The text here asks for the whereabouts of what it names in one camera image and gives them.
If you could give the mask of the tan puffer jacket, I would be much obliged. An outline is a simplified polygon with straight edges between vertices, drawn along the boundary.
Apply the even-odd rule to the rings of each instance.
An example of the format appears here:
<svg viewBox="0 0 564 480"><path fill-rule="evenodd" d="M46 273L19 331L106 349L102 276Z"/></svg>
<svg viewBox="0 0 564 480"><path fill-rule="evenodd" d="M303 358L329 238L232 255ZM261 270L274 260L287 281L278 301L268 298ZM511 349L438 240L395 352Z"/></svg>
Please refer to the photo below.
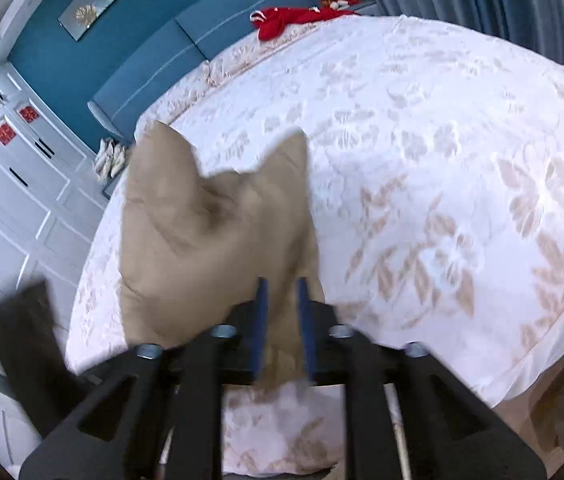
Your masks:
<svg viewBox="0 0 564 480"><path fill-rule="evenodd" d="M127 344L186 344L269 285L263 383L303 372L295 281L321 295L308 190L308 139L291 130L253 172L204 178L191 144L155 122L138 142L122 214Z"/></svg>

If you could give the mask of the white wardrobe with red decals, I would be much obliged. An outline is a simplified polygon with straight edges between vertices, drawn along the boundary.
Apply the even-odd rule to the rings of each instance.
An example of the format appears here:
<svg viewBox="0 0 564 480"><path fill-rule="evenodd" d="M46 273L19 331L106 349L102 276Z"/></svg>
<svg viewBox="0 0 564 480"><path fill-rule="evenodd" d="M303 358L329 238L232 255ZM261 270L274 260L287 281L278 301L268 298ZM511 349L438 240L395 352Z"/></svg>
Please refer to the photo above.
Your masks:
<svg viewBox="0 0 564 480"><path fill-rule="evenodd" d="M107 205L93 162L93 152L16 68L1 65L0 299L44 278L60 342L68 337L81 272ZM0 464L16 469L38 442L0 365Z"/></svg>

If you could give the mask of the white slippers pair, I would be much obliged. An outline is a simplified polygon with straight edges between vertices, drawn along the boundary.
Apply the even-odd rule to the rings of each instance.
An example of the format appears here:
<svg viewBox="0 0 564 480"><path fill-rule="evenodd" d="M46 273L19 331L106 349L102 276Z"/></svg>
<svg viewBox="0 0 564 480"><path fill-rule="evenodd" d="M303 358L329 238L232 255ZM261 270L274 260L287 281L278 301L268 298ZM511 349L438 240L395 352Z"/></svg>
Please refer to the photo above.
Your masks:
<svg viewBox="0 0 564 480"><path fill-rule="evenodd" d="M128 148L114 140L107 138L100 140L99 150L95 156L93 169L97 180L105 183L120 174L128 159Z"/></svg>

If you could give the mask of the white floral bedspread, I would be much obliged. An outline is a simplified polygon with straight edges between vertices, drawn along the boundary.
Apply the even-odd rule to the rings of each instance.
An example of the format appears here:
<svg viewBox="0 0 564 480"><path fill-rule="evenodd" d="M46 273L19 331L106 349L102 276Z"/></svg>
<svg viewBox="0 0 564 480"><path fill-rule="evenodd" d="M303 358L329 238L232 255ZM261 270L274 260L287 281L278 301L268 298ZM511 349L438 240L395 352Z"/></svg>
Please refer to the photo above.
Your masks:
<svg viewBox="0 0 564 480"><path fill-rule="evenodd" d="M164 122L214 174L303 129L326 301L489 405L519 396L564 356L564 64L406 16L299 27L220 88L199 65L136 132Z"/></svg>

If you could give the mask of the blue upholstered headboard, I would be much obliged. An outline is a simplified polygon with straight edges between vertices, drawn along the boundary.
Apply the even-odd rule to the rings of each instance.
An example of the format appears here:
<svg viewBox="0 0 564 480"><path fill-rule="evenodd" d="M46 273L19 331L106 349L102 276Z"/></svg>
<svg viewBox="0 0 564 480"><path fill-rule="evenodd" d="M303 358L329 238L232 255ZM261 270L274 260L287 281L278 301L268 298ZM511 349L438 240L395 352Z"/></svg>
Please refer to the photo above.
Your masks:
<svg viewBox="0 0 564 480"><path fill-rule="evenodd" d="M141 44L88 101L99 125L130 142L140 114L191 70L248 36L250 14L317 0L198 0Z"/></svg>

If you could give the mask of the floral pillow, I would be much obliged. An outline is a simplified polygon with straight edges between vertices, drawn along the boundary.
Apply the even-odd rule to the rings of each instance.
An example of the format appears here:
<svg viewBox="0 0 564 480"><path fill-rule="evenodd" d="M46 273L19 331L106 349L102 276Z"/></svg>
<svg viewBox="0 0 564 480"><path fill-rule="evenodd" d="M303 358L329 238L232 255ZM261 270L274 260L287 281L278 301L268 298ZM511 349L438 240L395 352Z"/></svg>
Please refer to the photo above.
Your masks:
<svg viewBox="0 0 564 480"><path fill-rule="evenodd" d="M210 88L220 88L227 81L271 58L300 39L314 34L315 28L292 28L270 41L260 41L252 34L231 44L212 60L201 63L201 78Z"/></svg>

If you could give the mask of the red knitted garment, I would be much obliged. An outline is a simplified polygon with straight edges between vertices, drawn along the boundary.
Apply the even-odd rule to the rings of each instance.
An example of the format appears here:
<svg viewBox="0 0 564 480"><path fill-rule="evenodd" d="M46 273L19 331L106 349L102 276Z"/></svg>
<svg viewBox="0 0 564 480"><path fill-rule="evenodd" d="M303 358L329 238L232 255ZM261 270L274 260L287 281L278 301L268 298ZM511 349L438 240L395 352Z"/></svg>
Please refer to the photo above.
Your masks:
<svg viewBox="0 0 564 480"><path fill-rule="evenodd" d="M331 8L288 8L273 6L250 13L250 23L257 29L260 41L270 41L282 35L289 25L306 25L335 20L341 16L353 15L350 10L334 10Z"/></svg>

